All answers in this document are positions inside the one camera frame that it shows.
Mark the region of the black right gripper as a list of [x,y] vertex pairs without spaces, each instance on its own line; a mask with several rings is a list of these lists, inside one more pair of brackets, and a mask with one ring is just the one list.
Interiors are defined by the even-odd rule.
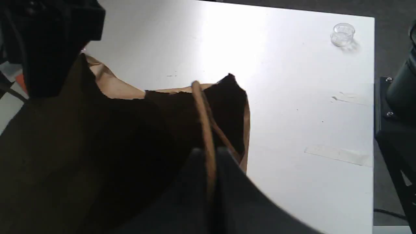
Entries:
[[29,97],[55,97],[105,16],[97,0],[2,0],[1,61],[22,67]]

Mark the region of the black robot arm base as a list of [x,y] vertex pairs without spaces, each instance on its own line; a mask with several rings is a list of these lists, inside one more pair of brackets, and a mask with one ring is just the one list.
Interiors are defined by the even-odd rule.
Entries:
[[396,76],[380,76],[374,85],[374,137],[397,192],[410,233],[415,233],[415,22],[411,49]]

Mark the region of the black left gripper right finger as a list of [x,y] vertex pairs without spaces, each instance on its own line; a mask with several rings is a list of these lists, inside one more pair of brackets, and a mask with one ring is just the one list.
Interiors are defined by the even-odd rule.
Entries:
[[318,233],[267,198],[227,148],[217,148],[215,158],[214,234]]

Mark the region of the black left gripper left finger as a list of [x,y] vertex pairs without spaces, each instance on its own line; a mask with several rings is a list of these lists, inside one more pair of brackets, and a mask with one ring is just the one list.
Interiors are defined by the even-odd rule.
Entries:
[[167,190],[113,234],[207,234],[205,155],[193,149]]

